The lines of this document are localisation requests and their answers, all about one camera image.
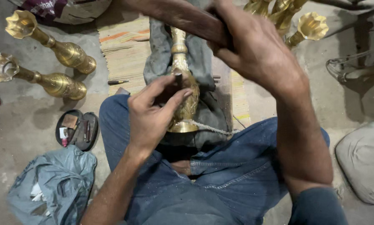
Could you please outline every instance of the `sack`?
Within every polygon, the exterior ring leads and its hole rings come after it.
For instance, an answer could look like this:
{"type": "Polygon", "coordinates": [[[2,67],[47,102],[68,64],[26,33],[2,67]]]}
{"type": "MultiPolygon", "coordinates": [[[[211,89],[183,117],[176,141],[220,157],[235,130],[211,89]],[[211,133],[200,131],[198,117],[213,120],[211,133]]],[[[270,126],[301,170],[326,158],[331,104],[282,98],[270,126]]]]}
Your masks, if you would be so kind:
{"type": "Polygon", "coordinates": [[[100,16],[112,0],[9,0],[37,16],[64,24],[88,23],[100,16]]]}

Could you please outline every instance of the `wooden handle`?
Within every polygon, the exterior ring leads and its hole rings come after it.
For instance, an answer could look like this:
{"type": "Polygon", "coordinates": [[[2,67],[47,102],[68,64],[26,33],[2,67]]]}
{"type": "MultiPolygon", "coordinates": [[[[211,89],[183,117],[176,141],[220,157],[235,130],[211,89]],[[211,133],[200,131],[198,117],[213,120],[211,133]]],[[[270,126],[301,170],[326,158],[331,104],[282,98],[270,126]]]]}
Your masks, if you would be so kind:
{"type": "Polygon", "coordinates": [[[146,16],[233,49],[231,35],[220,19],[183,0],[124,0],[146,16]]]}

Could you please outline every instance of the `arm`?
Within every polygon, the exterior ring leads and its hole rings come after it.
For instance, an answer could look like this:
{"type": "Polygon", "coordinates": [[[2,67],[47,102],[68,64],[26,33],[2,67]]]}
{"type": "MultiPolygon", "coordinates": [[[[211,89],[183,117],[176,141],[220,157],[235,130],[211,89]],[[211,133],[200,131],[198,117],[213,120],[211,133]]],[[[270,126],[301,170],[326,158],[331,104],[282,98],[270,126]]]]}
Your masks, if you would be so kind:
{"type": "Polygon", "coordinates": [[[191,89],[179,90],[164,107],[153,105],[155,98],[174,82],[174,75],[162,76],[128,99],[130,143],[87,208],[81,225],[115,225],[124,220],[141,166],[166,133],[174,111],[192,94],[191,89]]]}
{"type": "Polygon", "coordinates": [[[330,185],[331,158],[312,107],[309,80],[274,25],[229,0],[216,0],[209,10],[227,24],[234,42],[234,52],[209,43],[213,54],[276,99],[277,149],[291,195],[330,185]]]}

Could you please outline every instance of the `concrete floor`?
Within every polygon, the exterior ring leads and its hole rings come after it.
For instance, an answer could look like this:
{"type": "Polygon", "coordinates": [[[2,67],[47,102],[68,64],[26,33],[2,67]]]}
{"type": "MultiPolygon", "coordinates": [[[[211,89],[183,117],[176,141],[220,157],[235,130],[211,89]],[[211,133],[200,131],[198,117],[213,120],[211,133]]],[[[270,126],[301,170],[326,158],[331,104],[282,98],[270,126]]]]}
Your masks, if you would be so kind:
{"type": "MultiPolygon", "coordinates": [[[[246,1],[235,1],[239,5],[244,2],[246,1]]],[[[374,3],[374,0],[368,0],[366,3],[374,3]]],[[[60,147],[55,140],[54,129],[62,113],[69,109],[79,109],[84,113],[92,111],[98,115],[100,104],[108,96],[108,71],[100,52],[94,23],[78,28],[65,25],[60,28],[40,26],[43,31],[59,41],[79,44],[87,54],[96,59],[97,70],[93,74],[80,75],[74,73],[73,69],[59,64],[51,50],[33,39],[18,40],[7,34],[4,30],[5,18],[13,9],[13,5],[8,1],[0,1],[0,52],[13,54],[19,59],[20,65],[27,69],[37,70],[43,74],[62,72],[73,76],[84,82],[88,93],[86,98],[79,102],[64,101],[49,96],[42,87],[24,80],[14,79],[11,82],[0,83],[0,224],[20,224],[7,208],[6,194],[15,177],[30,160],[60,147]]],[[[358,20],[355,14],[359,12],[354,14],[309,2],[304,5],[302,13],[294,17],[293,23],[297,24],[301,14],[314,9],[327,17],[329,34],[358,20]]],[[[358,225],[374,224],[374,206],[363,204],[353,195],[336,164],[334,146],[350,131],[374,120],[374,84],[369,87],[361,84],[349,88],[342,86],[326,71],[325,62],[331,58],[374,48],[373,25],[363,18],[359,20],[361,21],[358,26],[323,40],[305,41],[294,50],[301,66],[310,77],[312,100],[320,124],[330,135],[330,152],[335,166],[334,186],[349,223],[358,225]]],[[[248,81],[244,85],[253,123],[276,115],[275,101],[268,92],[248,81]]],[[[98,159],[93,188],[95,194],[110,172],[101,137],[98,137],[92,153],[98,159]]],[[[287,224],[290,212],[291,200],[286,196],[266,214],[265,224],[287,224]]]]}

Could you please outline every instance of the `hand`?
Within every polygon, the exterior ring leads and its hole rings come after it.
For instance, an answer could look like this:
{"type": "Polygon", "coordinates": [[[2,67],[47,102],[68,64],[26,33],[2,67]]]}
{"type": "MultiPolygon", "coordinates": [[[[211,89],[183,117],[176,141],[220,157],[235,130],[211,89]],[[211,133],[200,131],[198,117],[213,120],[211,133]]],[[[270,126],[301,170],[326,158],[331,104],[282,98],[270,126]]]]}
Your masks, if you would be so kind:
{"type": "Polygon", "coordinates": [[[242,11],[231,0],[215,0],[208,11],[223,19],[234,43],[232,52],[209,42],[214,56],[275,97],[309,87],[297,60],[268,19],[242,11]]]}
{"type": "Polygon", "coordinates": [[[163,107],[155,105],[156,98],[167,87],[174,88],[175,80],[174,75],[161,76],[128,99],[130,143],[125,154],[129,157],[145,161],[165,135],[174,111],[192,94],[191,89],[182,89],[170,97],[163,107]]]}

